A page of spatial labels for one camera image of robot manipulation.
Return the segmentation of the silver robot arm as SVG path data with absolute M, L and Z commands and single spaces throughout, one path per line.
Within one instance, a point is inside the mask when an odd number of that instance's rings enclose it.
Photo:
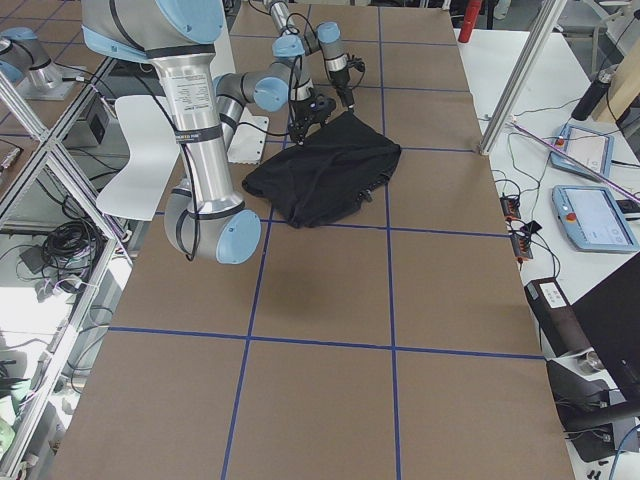
M 262 1 L 262 4 L 279 33 L 272 47 L 274 56 L 303 62 L 303 58 L 320 52 L 330 85 L 342 106 L 353 110 L 353 91 L 363 79 L 366 65 L 360 57 L 345 50 L 338 24 L 327 21 L 313 27 L 304 15 L 291 12 L 287 1 Z
M 169 196 L 165 232 L 186 254 L 222 264 L 248 260 L 258 246 L 261 222 L 235 191 L 227 151 L 245 106 L 266 111 L 291 107 L 294 141 L 316 123 L 318 101 L 306 65 L 319 51 L 331 79 L 347 81 L 346 56 L 339 27 L 324 22 L 309 32 L 297 31 L 283 1 L 265 2 L 279 36 L 275 60 L 263 71 L 211 74 L 215 43 L 226 32 L 219 1 L 85 1 L 82 29 L 93 51 L 151 65 L 168 103 L 168 117 L 182 151 L 185 178 Z

